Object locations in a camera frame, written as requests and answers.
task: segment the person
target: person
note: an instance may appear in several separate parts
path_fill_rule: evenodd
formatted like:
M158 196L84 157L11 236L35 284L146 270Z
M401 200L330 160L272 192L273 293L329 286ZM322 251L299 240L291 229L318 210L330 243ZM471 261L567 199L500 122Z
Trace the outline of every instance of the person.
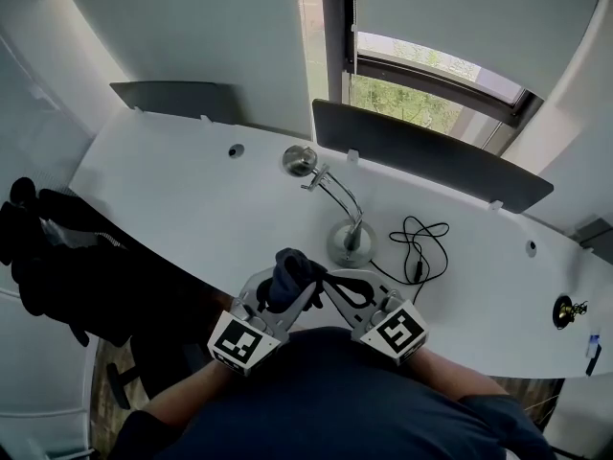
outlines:
M130 414L109 458L555 456L494 380L425 348L396 367L322 328L292 333L247 379L210 362Z

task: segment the lamp head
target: lamp head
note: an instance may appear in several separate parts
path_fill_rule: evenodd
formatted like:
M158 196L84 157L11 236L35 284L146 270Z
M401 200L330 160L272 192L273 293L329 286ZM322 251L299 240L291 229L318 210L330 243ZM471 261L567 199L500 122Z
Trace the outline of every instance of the lamp head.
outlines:
M293 177L307 177L317 167L317 153L310 147L294 145L283 156L284 170Z

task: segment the cable hole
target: cable hole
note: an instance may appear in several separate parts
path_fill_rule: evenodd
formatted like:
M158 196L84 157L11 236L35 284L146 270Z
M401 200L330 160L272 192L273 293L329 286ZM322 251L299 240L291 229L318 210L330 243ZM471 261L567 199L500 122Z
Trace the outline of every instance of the cable hole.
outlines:
M534 241L526 242L526 253L528 257L534 257L536 255L536 244Z
M230 147L230 149L228 150L228 156L230 158L239 158L244 154L244 152L245 147L240 143L237 143L236 145L232 145Z

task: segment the gray desk divider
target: gray desk divider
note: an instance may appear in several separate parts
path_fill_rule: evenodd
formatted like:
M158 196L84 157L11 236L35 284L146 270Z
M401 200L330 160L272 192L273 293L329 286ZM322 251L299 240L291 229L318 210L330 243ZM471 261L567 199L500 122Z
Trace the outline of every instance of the gray desk divider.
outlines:
M232 85L207 81L126 81L111 88L133 109L239 125L244 122Z
M418 175L523 213L554 190L546 180L487 151L358 107L313 101L317 143Z

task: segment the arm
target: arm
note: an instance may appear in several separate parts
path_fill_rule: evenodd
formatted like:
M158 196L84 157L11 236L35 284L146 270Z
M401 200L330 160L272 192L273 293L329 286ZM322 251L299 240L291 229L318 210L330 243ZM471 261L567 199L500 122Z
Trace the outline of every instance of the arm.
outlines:
M420 348L404 365L411 376L452 401L475 395L508 395L493 379Z
M125 420L109 460L149 460L172 445L207 402L232 380L233 372L217 361L154 397Z
M522 460L555 460L549 445L522 406L493 379L425 348L405 364L411 376L477 414L500 445Z
M213 360L154 397L143 410L165 425L184 429L205 403L219 396L233 375L229 368Z

